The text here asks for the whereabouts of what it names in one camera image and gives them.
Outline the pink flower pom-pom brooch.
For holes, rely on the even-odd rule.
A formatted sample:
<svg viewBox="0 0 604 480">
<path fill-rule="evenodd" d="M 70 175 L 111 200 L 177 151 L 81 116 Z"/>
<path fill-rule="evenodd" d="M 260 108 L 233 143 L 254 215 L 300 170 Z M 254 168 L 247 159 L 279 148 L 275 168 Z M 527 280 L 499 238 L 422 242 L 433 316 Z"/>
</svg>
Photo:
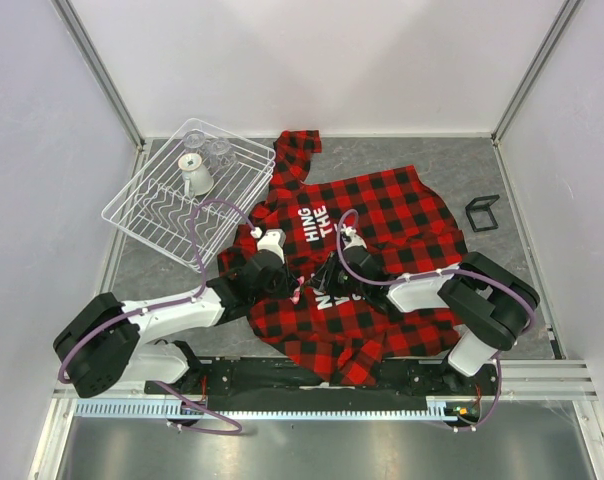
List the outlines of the pink flower pom-pom brooch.
<svg viewBox="0 0 604 480">
<path fill-rule="evenodd" d="M 297 278 L 297 287 L 294 289 L 292 296 L 290 297 L 290 300 L 292 301 L 292 303 L 294 305 L 297 305 L 300 301 L 300 297 L 301 297 L 301 293 L 303 290 L 303 286 L 305 283 L 305 277 L 304 276 L 300 276 Z"/>
</svg>

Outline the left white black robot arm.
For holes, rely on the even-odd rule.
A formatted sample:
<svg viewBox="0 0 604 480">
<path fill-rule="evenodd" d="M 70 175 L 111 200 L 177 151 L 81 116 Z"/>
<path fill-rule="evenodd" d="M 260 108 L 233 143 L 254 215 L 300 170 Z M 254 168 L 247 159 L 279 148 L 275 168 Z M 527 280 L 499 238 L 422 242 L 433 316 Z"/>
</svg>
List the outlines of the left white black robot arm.
<svg viewBox="0 0 604 480">
<path fill-rule="evenodd" d="M 201 382 L 202 364 L 185 341 L 170 341 L 169 336 L 245 317 L 264 299 L 291 300 L 302 282 L 281 256 L 262 250 L 243 266 L 182 294 L 120 302 L 112 293 L 102 293 L 54 340 L 61 361 L 58 379 L 81 398 L 139 381 L 193 392 Z"/>
</svg>

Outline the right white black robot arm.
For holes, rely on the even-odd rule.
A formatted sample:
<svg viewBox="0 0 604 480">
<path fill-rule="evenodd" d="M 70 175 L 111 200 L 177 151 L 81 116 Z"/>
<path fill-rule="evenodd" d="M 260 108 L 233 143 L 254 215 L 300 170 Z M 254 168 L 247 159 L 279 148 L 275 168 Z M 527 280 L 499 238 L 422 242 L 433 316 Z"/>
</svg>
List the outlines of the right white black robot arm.
<svg viewBox="0 0 604 480">
<path fill-rule="evenodd" d="M 466 332 L 445 358 L 440 381 L 465 392 L 481 367 L 511 349 L 532 323 L 540 299 L 518 277 L 479 252 L 443 269 L 393 276 L 363 246 L 331 253 L 309 286 L 333 296 L 356 294 L 389 317 L 424 309 L 455 314 Z"/>
</svg>

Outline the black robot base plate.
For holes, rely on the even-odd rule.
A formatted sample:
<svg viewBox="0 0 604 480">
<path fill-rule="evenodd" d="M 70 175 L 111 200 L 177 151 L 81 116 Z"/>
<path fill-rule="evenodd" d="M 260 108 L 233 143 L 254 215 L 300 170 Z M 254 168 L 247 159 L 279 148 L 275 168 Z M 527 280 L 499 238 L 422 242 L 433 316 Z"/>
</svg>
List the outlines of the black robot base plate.
<svg viewBox="0 0 604 480">
<path fill-rule="evenodd" d="M 391 359 L 375 371 L 372 386 L 343 386 L 283 358 L 203 359 L 199 369 L 172 387 L 183 395 L 205 395 L 214 410 L 310 409 L 425 406 L 429 397 L 488 397 L 497 389 L 497 370 L 486 364 L 470 378 L 442 361 Z"/>
</svg>

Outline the red black plaid shirt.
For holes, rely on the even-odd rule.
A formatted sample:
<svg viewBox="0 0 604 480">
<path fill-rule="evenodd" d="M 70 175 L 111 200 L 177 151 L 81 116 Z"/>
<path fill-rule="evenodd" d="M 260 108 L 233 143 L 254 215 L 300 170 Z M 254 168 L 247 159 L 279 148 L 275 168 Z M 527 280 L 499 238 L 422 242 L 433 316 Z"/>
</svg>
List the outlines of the red black plaid shirt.
<svg viewBox="0 0 604 480">
<path fill-rule="evenodd" d="M 355 224 L 368 251 L 392 275 L 462 260 L 467 252 L 462 231 L 413 166 L 309 184 L 313 157 L 321 149 L 316 130 L 282 132 L 274 143 L 268 196 L 249 215 L 263 230 L 284 231 L 294 276 L 309 278 L 324 263 L 336 246 L 337 223 L 350 209 L 359 214 Z M 297 303 L 258 302 L 248 323 L 261 341 L 339 385 L 374 385 L 384 358 L 434 356 L 459 339 L 459 321 L 447 308 L 387 316 L 357 294 L 331 297 L 312 289 Z"/>
</svg>

